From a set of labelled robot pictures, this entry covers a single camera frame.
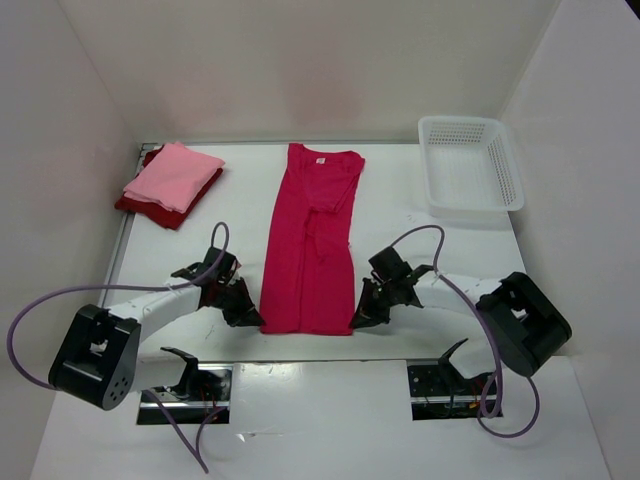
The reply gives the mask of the magenta t-shirt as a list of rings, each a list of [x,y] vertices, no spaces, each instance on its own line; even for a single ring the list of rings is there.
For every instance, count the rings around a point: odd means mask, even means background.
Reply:
[[[364,158],[292,143],[272,214],[259,312],[264,334],[348,336],[350,229]]]

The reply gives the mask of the dark red t-shirt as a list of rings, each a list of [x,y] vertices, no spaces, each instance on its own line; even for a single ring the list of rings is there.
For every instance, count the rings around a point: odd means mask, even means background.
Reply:
[[[143,168],[146,167],[153,158],[159,153],[159,150],[154,150],[147,154]],[[224,167],[219,170],[202,188],[202,190],[197,194],[196,198],[192,201],[191,205],[188,207],[185,213],[179,213],[175,211],[168,211],[164,209],[162,206],[144,202],[132,200],[124,197],[124,193],[121,194],[120,198],[116,200],[114,204],[114,208],[117,210],[141,214],[146,216],[148,219],[152,220],[157,225],[170,230],[177,230],[181,227],[184,221],[188,218],[190,213],[193,211],[195,206],[199,203],[200,200],[208,193],[213,184],[218,180],[218,178],[222,175],[224,171]]]

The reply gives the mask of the light pink t-shirt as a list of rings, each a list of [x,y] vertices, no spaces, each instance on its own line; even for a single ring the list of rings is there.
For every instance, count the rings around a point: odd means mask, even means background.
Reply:
[[[220,158],[193,151],[179,142],[168,143],[124,187],[124,197],[185,213],[204,185],[224,166]]]

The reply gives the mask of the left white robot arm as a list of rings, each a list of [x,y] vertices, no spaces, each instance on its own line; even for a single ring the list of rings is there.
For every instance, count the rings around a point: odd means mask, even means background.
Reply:
[[[146,387],[139,375],[144,369],[140,344],[173,321],[212,307],[231,327],[264,324],[243,278],[214,275],[202,285],[194,285],[194,279],[193,272],[180,269],[159,292],[109,308],[81,307],[49,370],[49,384],[110,411],[129,392]]]

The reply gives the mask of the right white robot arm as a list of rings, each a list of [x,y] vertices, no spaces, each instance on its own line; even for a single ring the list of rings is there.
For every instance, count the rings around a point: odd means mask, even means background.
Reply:
[[[396,306],[440,309],[470,316],[488,338],[460,340],[445,353],[439,382],[450,393],[466,389],[474,377],[495,366],[495,356],[513,373],[533,377],[572,337],[568,321],[536,283],[522,272],[503,279],[438,274],[420,266],[397,278],[375,274],[363,289],[352,329],[387,324]]]

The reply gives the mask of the white plastic basket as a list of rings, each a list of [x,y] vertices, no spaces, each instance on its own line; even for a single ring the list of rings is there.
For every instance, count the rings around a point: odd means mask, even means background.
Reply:
[[[493,214],[524,206],[509,136],[500,121],[426,116],[418,121],[418,138],[432,208]]]

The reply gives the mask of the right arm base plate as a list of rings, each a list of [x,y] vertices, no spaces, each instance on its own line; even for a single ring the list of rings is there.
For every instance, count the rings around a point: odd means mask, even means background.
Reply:
[[[465,379],[436,360],[408,362],[406,371],[414,421],[475,418],[480,411],[488,373]]]

